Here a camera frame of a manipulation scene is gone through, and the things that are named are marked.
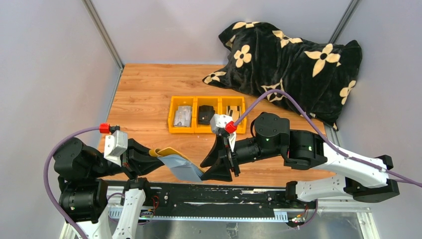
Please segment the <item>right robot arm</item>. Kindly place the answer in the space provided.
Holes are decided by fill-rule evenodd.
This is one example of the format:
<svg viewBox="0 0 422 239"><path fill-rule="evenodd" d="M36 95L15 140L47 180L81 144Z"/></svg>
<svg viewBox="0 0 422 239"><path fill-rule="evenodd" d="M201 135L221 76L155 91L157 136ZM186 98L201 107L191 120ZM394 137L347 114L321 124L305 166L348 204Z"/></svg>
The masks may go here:
<svg viewBox="0 0 422 239"><path fill-rule="evenodd" d="M363 203L379 203L398 196L398 182L390 179L387 170L393 167L388 155L363 157L355 161L356 153L330 146L321 135L293 130L286 118L262 113L251 123L250 138L233 141L225 131L227 117L215 115L211 127L215 142L201 163L206 168L203 181L232 181L240 174L240 165L263 159L281 157L283 164L295 170L318 169L333 172L333 176L314 181L291 181L286 184L284 201L296 208L303 202L322 198L347 197Z"/></svg>

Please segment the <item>yellow leather card holder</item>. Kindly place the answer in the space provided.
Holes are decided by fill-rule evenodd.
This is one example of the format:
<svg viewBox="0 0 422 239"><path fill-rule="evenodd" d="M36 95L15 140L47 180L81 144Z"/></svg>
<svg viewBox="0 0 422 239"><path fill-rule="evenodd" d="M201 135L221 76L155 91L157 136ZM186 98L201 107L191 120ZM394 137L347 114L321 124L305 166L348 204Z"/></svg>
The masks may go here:
<svg viewBox="0 0 422 239"><path fill-rule="evenodd" d="M200 183L204 171L189 158L172 147L150 149L149 155L158 158L181 181Z"/></svg>

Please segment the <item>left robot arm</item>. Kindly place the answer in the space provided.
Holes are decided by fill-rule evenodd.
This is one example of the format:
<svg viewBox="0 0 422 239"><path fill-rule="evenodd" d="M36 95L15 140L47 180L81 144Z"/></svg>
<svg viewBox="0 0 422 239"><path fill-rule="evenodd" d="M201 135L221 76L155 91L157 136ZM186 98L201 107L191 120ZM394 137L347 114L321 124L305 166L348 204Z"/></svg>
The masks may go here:
<svg viewBox="0 0 422 239"><path fill-rule="evenodd" d="M127 149L119 156L121 166L109 162L104 154L87 146L77 137L70 137L53 150L54 170L58 173L60 197L58 209L64 213L80 239L133 239L142 206L151 201L158 205L156 195L145 175L164 166L148 154L148 148L129 139ZM117 226L109 225L108 183L103 179L118 173L127 175L124 185L122 214Z"/></svg>

